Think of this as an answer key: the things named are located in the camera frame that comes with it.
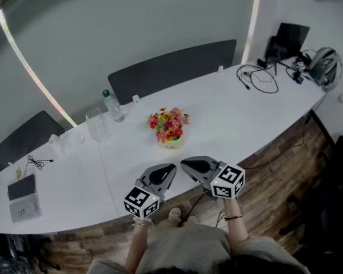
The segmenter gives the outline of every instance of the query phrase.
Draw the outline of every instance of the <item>curved white desk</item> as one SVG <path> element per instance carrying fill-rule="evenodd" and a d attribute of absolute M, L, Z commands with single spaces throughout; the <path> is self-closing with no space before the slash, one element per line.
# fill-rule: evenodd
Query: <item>curved white desk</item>
<path fill-rule="evenodd" d="M 105 142 L 96 143 L 83 123 L 68 131 L 85 136 L 83 146 L 75 153 L 60 158 L 48 144 L 31 153 L 35 160 L 55 159 L 54 163 L 46 163 L 42 171 L 36 171 L 43 213 L 39 219 L 13 224 L 9 213 L 7 184 L 18 164 L 24 169 L 26 157 L 2 171 L 0 232 L 57 232 L 127 215 L 123 198 L 144 170 L 160 163 L 177 165 L 176 178 L 166 193 L 166 199 L 170 199 L 197 185 L 182 172 L 182 159 L 208 155 L 239 163 L 270 143 L 324 96 L 313 82 L 294 82 L 280 65 L 276 76 L 278 93 L 263 94 L 254 88 L 249 91 L 236 77 L 238 68 L 233 66 L 222 74 L 169 87 L 144 97 L 136 105 L 127 104 L 127 118 L 113 124 L 113 134 Z M 270 79 L 262 74 L 260 77 Z M 261 88 L 274 87 L 257 84 Z M 158 108 L 174 106 L 184 108 L 190 115 L 186 143 L 180 150 L 162 150 L 156 145 L 154 131 L 143 123 L 145 116 Z"/>

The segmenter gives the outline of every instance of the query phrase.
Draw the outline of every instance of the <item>wooden floor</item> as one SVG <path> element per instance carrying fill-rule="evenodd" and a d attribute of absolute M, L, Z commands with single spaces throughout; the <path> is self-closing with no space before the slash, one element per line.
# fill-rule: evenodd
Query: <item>wooden floor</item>
<path fill-rule="evenodd" d="M 313 177 L 319 175 L 325 168 L 324 161 L 317 156 L 320 151 L 331 154 L 330 147 L 313 119 L 305 125 L 305 119 L 299 120 L 258 156 L 251 156 L 240 166 L 255 167 L 275 159 L 266 166 L 246 171 L 246 184 L 238 201 L 242 208 L 245 224 L 251 236 L 270 236 L 280 243 L 290 253 L 295 253 L 300 247 L 298 240 L 302 237 L 303 227 L 286 236 L 280 236 L 278 231 L 286 226 L 298 212 L 294 205 L 288 205 L 286 200 L 291 194 L 298 198 L 304 197 L 309 187 L 313 186 Z M 169 210 L 175 206 L 186 214 L 200 197 L 202 188 L 198 187 L 172 200 L 153 214 L 153 219 L 159 223 L 165 219 Z M 212 201 L 203 196 L 193 210 L 202 224 L 215 226 L 218 214 L 223 209 L 222 201 Z M 86 273 L 91 261 L 97 257 L 106 257 L 123 264 L 127 257 L 132 233 L 130 216 L 110 221 L 105 224 L 64 232 L 51 236 L 52 243 L 46 245 L 45 254 L 53 263 L 62 267 L 61 271 L 53 273 Z M 227 230 L 223 220 L 218 227 Z"/>

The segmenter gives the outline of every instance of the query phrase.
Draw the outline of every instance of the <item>black cable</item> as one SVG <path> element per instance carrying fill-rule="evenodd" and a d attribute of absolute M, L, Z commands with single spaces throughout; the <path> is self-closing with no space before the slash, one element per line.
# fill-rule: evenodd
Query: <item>black cable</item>
<path fill-rule="evenodd" d="M 207 192 L 207 190 L 205 190 L 205 191 L 202 193 L 201 197 L 199 197 L 198 200 L 194 203 L 194 205 L 192 206 L 191 210 L 189 210 L 188 214 L 185 216 L 185 218 L 184 218 L 185 220 L 188 219 L 188 217 L 189 217 L 189 215 L 191 214 L 191 212 L 193 211 L 194 207 L 195 207 L 195 206 L 197 205 L 197 203 L 202 199 L 202 197 L 205 195 L 206 192 Z"/>
<path fill-rule="evenodd" d="M 28 164 L 33 163 L 41 171 L 42 168 L 45 166 L 44 162 L 53 162 L 54 161 L 53 159 L 34 160 L 31 155 L 28 155 L 27 158 L 28 158 L 28 162 L 27 162 L 27 165 L 25 166 L 23 177 L 25 177 L 25 172 L 27 170 Z"/>
<path fill-rule="evenodd" d="M 245 65 L 242 65 L 242 66 L 239 67 L 239 69 L 236 71 L 236 76 L 237 76 L 237 78 L 241 81 L 241 83 L 245 85 L 246 89 L 248 89 L 248 90 L 250 90 L 250 87 L 242 80 L 243 76 L 245 76 L 245 75 L 249 76 L 250 81 L 248 81 L 248 82 L 251 83 L 251 84 L 253 85 L 253 87 L 254 87 L 256 90 L 258 90 L 258 91 L 260 91 L 260 92 L 263 92 L 263 93 L 265 93 L 265 94 L 275 94 L 275 93 L 277 93 L 280 89 L 279 89 L 279 87 L 278 87 L 277 81 L 275 80 L 274 76 L 273 76 L 270 72 L 267 71 L 267 70 L 271 69 L 272 67 L 274 67 L 275 65 L 276 65 L 276 63 L 274 63 L 274 64 L 272 64 L 270 67 L 264 69 L 264 68 L 260 68 L 260 67 L 253 66 L 253 65 L 250 65 L 250 64 L 245 64 Z M 249 73 L 248 73 L 248 72 L 242 72 L 242 68 L 244 68 L 244 67 L 251 67 L 251 68 L 255 68 L 255 69 L 257 69 L 257 70 L 251 71 L 251 72 L 249 72 Z M 276 88 L 277 88 L 276 91 L 265 91 L 265 90 L 262 90 L 262 89 L 258 88 L 258 87 L 254 84 L 253 79 L 252 79 L 252 74 L 255 73 L 255 72 L 260 72 L 260 71 L 264 71 L 264 72 L 268 73 L 268 74 L 271 76 L 271 80 L 270 80 L 270 81 L 264 81 L 264 80 L 261 80 L 256 74 L 254 74 L 254 76 L 255 76 L 256 78 L 258 78 L 258 80 L 259 80 L 260 82 L 268 82 L 268 83 L 274 82 L 274 84 L 276 85 Z"/>
<path fill-rule="evenodd" d="M 310 121 L 310 119 L 311 119 L 311 116 L 308 116 L 308 118 L 306 119 L 306 121 L 304 123 L 304 126 L 302 128 L 302 141 L 301 141 L 300 144 L 296 144 L 296 145 L 287 147 L 284 152 L 280 153 L 275 158 L 273 158 L 272 160 L 266 162 L 265 164 L 260 164 L 259 166 L 247 167 L 247 168 L 243 168 L 243 169 L 245 169 L 245 170 L 253 170 L 253 169 L 258 168 L 258 167 L 265 167 L 266 165 L 268 165 L 268 164 L 276 161 L 278 158 L 280 158 L 288 149 L 295 148 L 295 147 L 301 147 L 302 145 L 304 145 L 305 144 L 305 126 Z"/>
<path fill-rule="evenodd" d="M 296 71 L 294 68 L 292 68 L 292 67 L 288 66 L 288 65 L 287 65 L 287 64 L 285 64 L 285 63 L 282 63 L 281 61 L 278 61 L 277 63 L 278 63 L 278 64 L 280 64 L 280 65 L 282 65 L 282 66 L 285 66 L 285 67 L 287 67 L 288 69 L 291 69 L 291 70 L 293 70 L 293 71 Z"/>
<path fill-rule="evenodd" d="M 290 76 L 291 79 L 294 79 L 294 78 L 288 73 L 288 71 L 287 71 L 288 69 L 289 69 L 289 68 L 286 67 L 286 73 L 287 73 L 287 75 Z"/>
<path fill-rule="evenodd" d="M 152 224 L 154 225 L 155 228 L 158 227 L 158 224 L 156 223 L 156 221 L 154 219 L 151 219 L 151 222 L 152 222 Z"/>
<path fill-rule="evenodd" d="M 221 210 L 221 212 L 218 214 L 218 217 L 217 217 L 217 222 L 216 222 L 216 226 L 218 226 L 218 224 L 220 223 L 220 221 L 222 220 L 222 218 L 224 218 L 226 216 L 226 213 L 225 213 L 225 210 Z"/>

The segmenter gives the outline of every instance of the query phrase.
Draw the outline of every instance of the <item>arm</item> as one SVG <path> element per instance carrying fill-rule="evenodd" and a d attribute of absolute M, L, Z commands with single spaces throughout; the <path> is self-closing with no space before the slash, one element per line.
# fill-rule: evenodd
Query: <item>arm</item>
<path fill-rule="evenodd" d="M 138 220 L 137 223 L 142 223 L 144 225 L 135 226 L 133 231 L 132 242 L 125 264 L 126 270 L 131 273 L 136 272 L 139 262 L 141 261 L 143 253 L 147 247 L 147 222 L 145 220 L 139 222 Z"/>
<path fill-rule="evenodd" d="M 240 208 L 236 199 L 224 199 L 226 218 L 241 216 Z M 249 238 L 248 231 L 242 218 L 228 220 L 229 244 L 231 253 L 235 253 L 240 243 Z"/>

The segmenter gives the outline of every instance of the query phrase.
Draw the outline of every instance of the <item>person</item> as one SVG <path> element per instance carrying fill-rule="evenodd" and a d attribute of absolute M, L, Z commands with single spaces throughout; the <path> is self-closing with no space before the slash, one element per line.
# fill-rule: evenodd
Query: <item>person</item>
<path fill-rule="evenodd" d="M 239 205 L 224 199 L 229 233 L 197 223 L 195 216 L 181 222 L 173 208 L 169 218 L 151 232 L 148 223 L 136 220 L 125 266 L 94 260 L 87 274 L 127 273 L 309 273 L 273 239 L 249 238 Z"/>

